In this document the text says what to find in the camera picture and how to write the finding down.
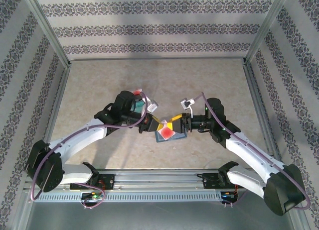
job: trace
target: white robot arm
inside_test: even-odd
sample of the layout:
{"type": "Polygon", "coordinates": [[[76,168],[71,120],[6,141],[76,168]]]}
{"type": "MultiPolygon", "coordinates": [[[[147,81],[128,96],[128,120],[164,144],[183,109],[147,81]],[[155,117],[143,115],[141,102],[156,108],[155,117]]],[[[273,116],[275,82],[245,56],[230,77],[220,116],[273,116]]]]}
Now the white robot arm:
{"type": "MultiPolygon", "coordinates": [[[[132,93],[123,91],[117,96],[114,104],[107,105],[90,122],[74,133],[49,144],[42,140],[38,141],[33,146],[28,158],[25,168],[27,174],[33,178],[39,162],[45,154],[51,151],[52,154],[45,161],[44,166],[41,167],[35,180],[42,191],[51,191],[59,184],[92,184],[93,166],[88,163],[81,165],[65,163],[87,145],[117,130],[117,128],[107,128],[105,124],[121,126],[123,123],[132,124],[140,121],[137,125],[140,133],[143,131],[157,131],[160,126],[159,120],[153,115],[147,113],[141,121],[142,115],[131,111],[134,98],[132,93]]],[[[187,107],[192,103],[188,104],[187,100],[183,100],[183,104],[187,107]]],[[[300,190],[282,174],[285,171],[304,189],[300,170],[295,165],[286,166],[251,143],[239,128],[226,120],[224,107],[219,99],[208,99],[205,110],[205,115],[182,113],[172,118],[169,123],[173,130],[178,133],[192,131],[193,129],[197,129],[199,132],[209,132],[214,141],[238,155],[255,171],[247,170],[239,166],[238,163],[231,161],[219,169],[220,185],[228,183],[250,190],[263,198],[267,206],[277,215],[283,215],[305,199],[300,190]],[[215,117],[208,110],[207,104],[213,109],[215,117]],[[233,135],[227,133],[218,124],[216,117],[232,131],[233,135]]]]}

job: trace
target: cable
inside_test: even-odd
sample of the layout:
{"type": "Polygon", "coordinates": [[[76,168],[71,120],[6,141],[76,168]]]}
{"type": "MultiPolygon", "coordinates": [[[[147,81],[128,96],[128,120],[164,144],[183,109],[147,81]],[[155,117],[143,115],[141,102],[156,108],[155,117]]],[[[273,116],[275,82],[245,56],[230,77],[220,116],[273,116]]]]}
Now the cable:
{"type": "Polygon", "coordinates": [[[201,98],[203,95],[200,94],[198,97],[194,98],[194,101],[196,102],[199,98],[201,98]]]}
{"type": "Polygon", "coordinates": [[[75,184],[80,185],[80,186],[83,186],[83,187],[87,187],[87,188],[89,188],[89,189],[96,189],[96,190],[98,190],[99,192],[101,192],[101,193],[103,194],[103,197],[102,197],[101,201],[99,201],[98,203],[96,203],[95,205],[90,206],[90,207],[88,207],[87,205],[85,205],[85,200],[84,200],[84,202],[82,203],[82,205],[83,205],[84,208],[86,208],[86,209],[93,209],[93,208],[99,206],[99,205],[100,205],[101,203],[103,203],[103,201],[105,200],[105,192],[104,192],[103,189],[100,189],[100,188],[98,188],[98,187],[95,187],[95,186],[92,186],[92,185],[88,185],[88,184],[82,184],[82,183],[75,183],[75,184]]]}
{"type": "MultiPolygon", "coordinates": [[[[143,93],[143,92],[140,92],[140,95],[146,100],[146,95],[143,93]]],[[[30,194],[30,198],[32,201],[35,201],[39,196],[40,194],[42,193],[42,190],[39,191],[39,193],[34,196],[34,188],[35,188],[35,181],[39,175],[39,172],[42,168],[42,166],[44,165],[44,163],[46,162],[46,160],[49,158],[49,156],[54,152],[56,151],[58,148],[62,147],[63,144],[65,144],[69,139],[73,138],[74,136],[84,132],[84,131],[88,131],[90,129],[93,129],[93,128],[98,128],[98,127],[104,127],[104,128],[130,128],[130,127],[134,127],[136,125],[138,125],[140,122],[143,121],[143,119],[145,118],[146,116],[146,113],[148,111],[148,102],[146,101],[145,102],[145,110],[143,112],[143,115],[141,116],[141,118],[135,122],[134,124],[130,124],[130,125],[111,125],[111,124],[96,124],[96,125],[91,125],[91,126],[88,126],[88,127],[85,127],[83,129],[80,129],[76,132],[74,132],[73,134],[69,135],[68,137],[66,137],[64,140],[62,140],[60,143],[58,143],[55,147],[53,147],[46,155],[45,157],[41,160],[41,162],[39,163],[36,171],[35,171],[35,174],[33,176],[33,181],[32,181],[32,185],[31,185],[31,194],[30,194]]]]}
{"type": "Polygon", "coordinates": [[[308,194],[305,192],[305,190],[300,186],[300,184],[298,184],[289,174],[287,174],[284,170],[282,170],[279,166],[277,166],[273,161],[271,161],[270,159],[268,159],[265,155],[263,155],[259,150],[257,150],[254,146],[252,146],[250,143],[244,141],[242,138],[236,136],[232,131],[230,131],[217,117],[217,115],[215,114],[215,112],[213,111],[213,109],[211,108],[211,106],[209,105],[204,92],[201,93],[205,104],[207,106],[207,108],[209,109],[209,111],[211,112],[211,114],[213,115],[213,117],[215,118],[215,120],[217,121],[217,123],[224,128],[232,137],[234,137],[235,139],[237,139],[239,142],[241,142],[243,145],[249,147],[251,150],[253,150],[255,152],[255,154],[257,154],[259,157],[261,157],[263,160],[265,160],[266,162],[268,162],[269,164],[271,164],[275,169],[277,169],[279,172],[281,172],[283,175],[285,175],[299,190],[300,192],[305,196],[306,201],[307,201],[307,205],[305,207],[294,207],[294,209],[299,209],[299,210],[306,210],[310,207],[311,202],[310,202],[310,198],[308,196],[308,194]]]}
{"type": "Polygon", "coordinates": [[[238,185],[235,184],[235,192],[234,192],[234,195],[237,195],[238,194],[238,185]]]}

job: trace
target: black clamp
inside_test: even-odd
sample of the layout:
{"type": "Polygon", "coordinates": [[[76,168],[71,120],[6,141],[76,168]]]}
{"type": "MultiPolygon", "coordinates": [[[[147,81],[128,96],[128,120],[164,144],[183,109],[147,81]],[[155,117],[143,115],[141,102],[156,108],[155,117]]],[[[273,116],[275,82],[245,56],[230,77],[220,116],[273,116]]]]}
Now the black clamp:
{"type": "Polygon", "coordinates": [[[197,174],[197,177],[203,179],[204,189],[233,189],[235,185],[229,181],[227,172],[238,163],[230,161],[218,169],[218,173],[197,174]]]}
{"type": "MultiPolygon", "coordinates": [[[[43,140],[39,140],[33,145],[24,169],[31,179],[34,178],[40,162],[50,150],[49,144],[43,140]]],[[[37,186],[45,193],[53,190],[62,181],[64,171],[60,156],[60,153],[50,154],[35,180],[37,186]]]]}
{"type": "MultiPolygon", "coordinates": [[[[98,187],[103,190],[112,190],[114,187],[114,174],[100,174],[90,163],[84,162],[85,166],[87,166],[92,171],[92,176],[88,180],[86,184],[98,187]]],[[[83,190],[87,189],[87,187],[80,186],[77,184],[70,184],[70,190],[83,190]]]]}
{"type": "Polygon", "coordinates": [[[150,113],[146,113],[144,120],[140,124],[138,124],[139,133],[141,134],[143,133],[143,131],[155,132],[159,126],[159,123],[160,120],[158,120],[155,116],[150,113]]]}

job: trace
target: marble surface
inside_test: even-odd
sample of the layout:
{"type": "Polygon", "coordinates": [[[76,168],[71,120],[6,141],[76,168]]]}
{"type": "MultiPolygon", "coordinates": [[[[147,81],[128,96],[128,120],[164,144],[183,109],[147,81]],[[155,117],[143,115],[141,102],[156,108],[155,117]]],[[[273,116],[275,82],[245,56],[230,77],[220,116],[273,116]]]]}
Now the marble surface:
{"type": "MultiPolygon", "coordinates": [[[[87,123],[121,90],[140,87],[159,104],[153,114],[160,119],[184,112],[180,100],[195,98],[201,91],[207,98],[220,98],[227,119],[265,149],[240,59],[74,61],[52,140],[87,123]]],[[[203,114],[204,101],[198,100],[193,109],[203,114]]],[[[218,168],[231,160],[244,163],[208,133],[194,131],[185,139],[156,143],[154,133],[139,134],[133,128],[96,141],[68,163],[88,161],[96,168],[218,168]]]]}

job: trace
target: white wall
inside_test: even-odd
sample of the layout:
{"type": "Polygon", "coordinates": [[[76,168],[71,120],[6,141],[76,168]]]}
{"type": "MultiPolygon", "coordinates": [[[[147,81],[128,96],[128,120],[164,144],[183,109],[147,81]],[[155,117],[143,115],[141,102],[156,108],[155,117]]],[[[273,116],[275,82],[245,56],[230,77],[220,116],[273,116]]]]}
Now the white wall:
{"type": "Polygon", "coordinates": [[[282,159],[296,164],[319,229],[319,0],[286,0],[251,62],[282,159]]]}
{"type": "Polygon", "coordinates": [[[38,0],[68,57],[244,57],[273,0],[38,0]]]}
{"type": "Polygon", "coordinates": [[[44,138],[64,67],[24,0],[0,1],[0,230],[11,221],[34,142],[44,138]]]}

